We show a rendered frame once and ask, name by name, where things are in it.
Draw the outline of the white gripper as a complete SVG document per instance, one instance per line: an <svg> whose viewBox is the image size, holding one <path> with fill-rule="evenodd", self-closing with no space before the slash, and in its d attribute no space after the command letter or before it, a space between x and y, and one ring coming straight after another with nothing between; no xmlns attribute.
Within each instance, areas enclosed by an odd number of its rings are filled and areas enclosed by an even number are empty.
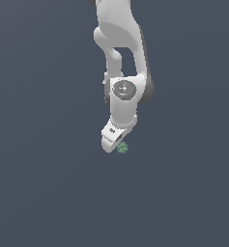
<svg viewBox="0 0 229 247"><path fill-rule="evenodd" d="M125 128L115 126L108 121L104 129L101 131L101 146L107 152L111 153L116 149L117 145L132 131L133 123Z"/></svg>

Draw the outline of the small green bumpy object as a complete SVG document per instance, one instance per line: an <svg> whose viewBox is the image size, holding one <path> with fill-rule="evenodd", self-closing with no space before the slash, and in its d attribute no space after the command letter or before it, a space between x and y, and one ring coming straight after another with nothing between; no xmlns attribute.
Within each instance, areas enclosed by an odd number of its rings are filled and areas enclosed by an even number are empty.
<svg viewBox="0 0 229 247"><path fill-rule="evenodd" d="M116 149L118 153L126 153L129 150L128 145L125 142L120 142Z"/></svg>

